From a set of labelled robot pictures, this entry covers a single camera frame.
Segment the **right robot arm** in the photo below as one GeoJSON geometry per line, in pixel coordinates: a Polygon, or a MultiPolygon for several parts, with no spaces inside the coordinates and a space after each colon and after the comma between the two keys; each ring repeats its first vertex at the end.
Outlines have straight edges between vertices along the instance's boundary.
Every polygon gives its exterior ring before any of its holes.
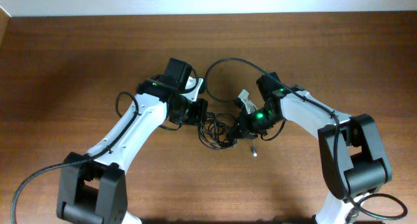
{"type": "Polygon", "coordinates": [[[260,109],[242,91],[242,113],[230,140],[265,136],[279,122],[290,121],[319,142],[321,167],[328,195],[314,223],[352,223],[367,199],[392,179],[392,167],[374,119],[368,114],[339,112],[298,85],[287,87],[277,73],[262,75],[256,84],[265,102],[260,109]]]}

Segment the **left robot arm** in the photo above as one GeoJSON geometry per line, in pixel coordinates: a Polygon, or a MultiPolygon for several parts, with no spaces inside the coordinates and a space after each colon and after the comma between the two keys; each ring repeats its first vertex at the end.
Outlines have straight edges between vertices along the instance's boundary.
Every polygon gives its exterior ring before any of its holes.
{"type": "Polygon", "coordinates": [[[171,58],[164,74],[137,86],[132,103],[111,131],[84,155],[71,152],[61,171],[56,214],[71,223],[141,223],[128,211],[126,174],[145,141],[168,120],[198,125],[207,103],[203,79],[185,61],[171,58]]]}

